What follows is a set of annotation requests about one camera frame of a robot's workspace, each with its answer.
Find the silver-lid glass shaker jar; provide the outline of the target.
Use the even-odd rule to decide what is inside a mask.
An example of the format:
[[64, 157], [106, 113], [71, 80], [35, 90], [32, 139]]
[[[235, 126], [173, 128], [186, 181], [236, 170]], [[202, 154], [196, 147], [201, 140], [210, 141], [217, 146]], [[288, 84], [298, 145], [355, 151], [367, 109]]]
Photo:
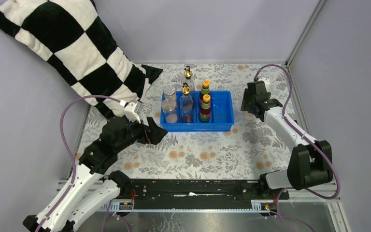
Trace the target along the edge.
[[177, 123], [177, 103], [174, 99], [165, 99], [161, 104], [164, 113], [164, 120], [166, 123]]

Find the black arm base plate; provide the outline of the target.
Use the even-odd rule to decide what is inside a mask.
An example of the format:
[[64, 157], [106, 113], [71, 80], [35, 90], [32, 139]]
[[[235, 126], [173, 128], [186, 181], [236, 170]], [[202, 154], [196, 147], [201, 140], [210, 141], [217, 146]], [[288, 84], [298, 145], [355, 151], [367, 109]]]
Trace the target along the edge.
[[117, 212], [265, 210], [288, 200], [286, 191], [262, 191], [257, 180], [133, 179], [129, 191], [113, 200]]

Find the clear gold-cap bottle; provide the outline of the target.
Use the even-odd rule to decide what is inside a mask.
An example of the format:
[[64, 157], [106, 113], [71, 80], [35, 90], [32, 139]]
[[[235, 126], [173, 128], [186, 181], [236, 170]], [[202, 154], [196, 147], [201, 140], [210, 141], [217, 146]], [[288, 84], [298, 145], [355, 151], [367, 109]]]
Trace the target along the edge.
[[190, 69], [190, 66], [186, 66], [184, 68], [184, 77], [183, 77], [183, 85], [187, 84], [190, 88], [190, 96], [195, 96], [195, 81], [194, 81], [194, 74]]
[[193, 99], [190, 91], [190, 87], [188, 86], [187, 83], [183, 85], [182, 88], [182, 96], [180, 97], [180, 108], [181, 108], [181, 113], [182, 113], [182, 122], [185, 123], [193, 123]]

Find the black-cap squeeze bottle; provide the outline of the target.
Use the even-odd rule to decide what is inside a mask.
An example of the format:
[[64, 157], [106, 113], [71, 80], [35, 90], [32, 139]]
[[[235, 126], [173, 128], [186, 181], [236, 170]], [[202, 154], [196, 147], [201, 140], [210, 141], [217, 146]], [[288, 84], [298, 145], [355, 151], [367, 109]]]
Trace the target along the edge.
[[256, 119], [256, 116], [254, 114], [249, 113], [249, 112], [244, 112], [243, 115], [244, 115], [244, 118], [246, 120], [255, 120]]

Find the yellow-cap sauce bottle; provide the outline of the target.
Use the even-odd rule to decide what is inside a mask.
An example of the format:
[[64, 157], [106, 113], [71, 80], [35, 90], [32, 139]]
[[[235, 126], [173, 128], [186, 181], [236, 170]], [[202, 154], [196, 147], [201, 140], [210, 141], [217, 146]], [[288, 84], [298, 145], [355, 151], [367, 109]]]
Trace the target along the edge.
[[211, 116], [211, 96], [204, 94], [200, 103], [199, 119], [201, 122], [208, 122]]
[[203, 102], [203, 96], [204, 95], [210, 95], [209, 85], [210, 85], [210, 81], [209, 80], [207, 80], [207, 79], [203, 80], [202, 86], [201, 86], [201, 90], [200, 90], [200, 105]]

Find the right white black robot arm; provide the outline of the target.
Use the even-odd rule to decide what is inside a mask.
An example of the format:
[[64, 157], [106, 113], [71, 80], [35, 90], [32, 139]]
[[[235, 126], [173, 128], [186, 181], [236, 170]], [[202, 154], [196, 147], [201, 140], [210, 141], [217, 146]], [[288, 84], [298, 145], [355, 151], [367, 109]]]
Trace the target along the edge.
[[249, 82], [241, 110], [255, 115], [271, 127], [288, 147], [291, 156], [286, 169], [260, 176], [257, 187], [260, 197], [270, 199], [277, 189], [301, 190], [332, 181], [330, 144], [307, 135], [291, 117], [283, 113], [283, 105], [271, 98], [266, 87], [264, 81]]

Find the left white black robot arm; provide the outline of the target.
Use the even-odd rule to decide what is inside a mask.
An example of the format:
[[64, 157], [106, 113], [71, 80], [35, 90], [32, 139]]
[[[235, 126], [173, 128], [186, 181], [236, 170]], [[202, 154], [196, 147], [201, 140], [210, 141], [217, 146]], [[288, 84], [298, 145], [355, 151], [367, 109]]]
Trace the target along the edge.
[[107, 201], [129, 196], [131, 179], [121, 171], [114, 171], [88, 199], [83, 199], [89, 187], [117, 162], [118, 153], [135, 142], [157, 145], [168, 133], [152, 117], [148, 117], [147, 122], [147, 125], [141, 121], [130, 122], [125, 116], [110, 118], [99, 138], [86, 147], [60, 192], [43, 211], [27, 216], [24, 227], [30, 232], [74, 232], [79, 223]]

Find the blue plastic divided bin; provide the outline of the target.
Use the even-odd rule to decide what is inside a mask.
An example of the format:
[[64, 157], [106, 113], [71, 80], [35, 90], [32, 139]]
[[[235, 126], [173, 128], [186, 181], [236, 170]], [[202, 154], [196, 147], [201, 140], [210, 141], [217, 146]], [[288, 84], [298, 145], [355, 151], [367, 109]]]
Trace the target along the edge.
[[193, 111], [193, 122], [184, 122], [181, 116], [180, 97], [181, 91], [177, 95], [177, 115], [178, 120], [175, 123], [168, 123], [164, 116], [160, 117], [160, 123], [168, 132], [202, 132], [202, 131], [230, 131], [234, 124], [234, 112], [232, 106], [231, 92], [227, 90], [211, 90], [211, 115], [208, 122], [201, 122], [199, 119], [200, 92], [195, 92], [195, 104]]

